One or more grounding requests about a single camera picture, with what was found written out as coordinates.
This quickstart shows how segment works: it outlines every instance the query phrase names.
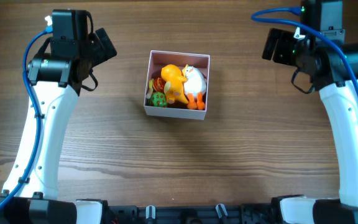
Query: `yellow rubber duck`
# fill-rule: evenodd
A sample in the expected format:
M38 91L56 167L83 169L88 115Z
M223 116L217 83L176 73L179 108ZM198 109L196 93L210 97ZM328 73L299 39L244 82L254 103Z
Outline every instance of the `yellow rubber duck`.
M166 81L164 93L168 103L174 103L175 100L188 104L185 93L183 91L183 83L187 81L180 68L176 65L167 65L161 70L161 78Z

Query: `green toy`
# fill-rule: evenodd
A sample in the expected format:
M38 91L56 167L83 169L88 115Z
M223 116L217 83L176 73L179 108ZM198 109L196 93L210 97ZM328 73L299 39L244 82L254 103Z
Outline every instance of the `green toy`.
M149 99L149 106L167 107L167 99L165 94L161 92L154 92Z

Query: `wooden table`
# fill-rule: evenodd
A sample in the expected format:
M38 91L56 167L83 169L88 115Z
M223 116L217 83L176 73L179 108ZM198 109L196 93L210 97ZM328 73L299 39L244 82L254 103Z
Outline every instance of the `wooden table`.
M295 68L262 60L271 27L258 10L299 1L152 1L0 4L0 191L12 169L28 96L22 54L53 9L86 9L118 56L82 91L59 169L59 200L110 205L230 205L306 194L336 197L339 171L318 93L292 87ZM297 19L279 14L280 17ZM358 1L344 4L347 42L358 42ZM35 54L43 39L30 51ZM145 115L151 50L211 56L205 121ZM299 85L308 86L308 77Z

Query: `white chicken toy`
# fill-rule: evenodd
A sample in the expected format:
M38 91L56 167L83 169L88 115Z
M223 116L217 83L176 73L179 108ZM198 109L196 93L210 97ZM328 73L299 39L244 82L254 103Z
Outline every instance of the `white chicken toy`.
M203 74L195 67L188 66L182 70L183 76L187 81L183 84L185 95L189 99L187 108L191 110L204 110L205 103L203 95L206 93L206 79Z

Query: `white box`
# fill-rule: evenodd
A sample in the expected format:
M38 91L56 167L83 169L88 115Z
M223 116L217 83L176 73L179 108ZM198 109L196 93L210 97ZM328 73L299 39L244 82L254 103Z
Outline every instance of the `white box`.
M166 65L176 65L180 69L186 65L194 66L206 77L205 110L188 110L178 108L161 108L147 106L146 94L149 89L149 81L152 78L161 77L161 69ZM164 116L171 118L186 118L204 120L208 108L208 87L209 87L209 55L188 54L178 52L165 52L152 50L150 53L149 69L147 71L146 88L144 93L144 110L149 116Z

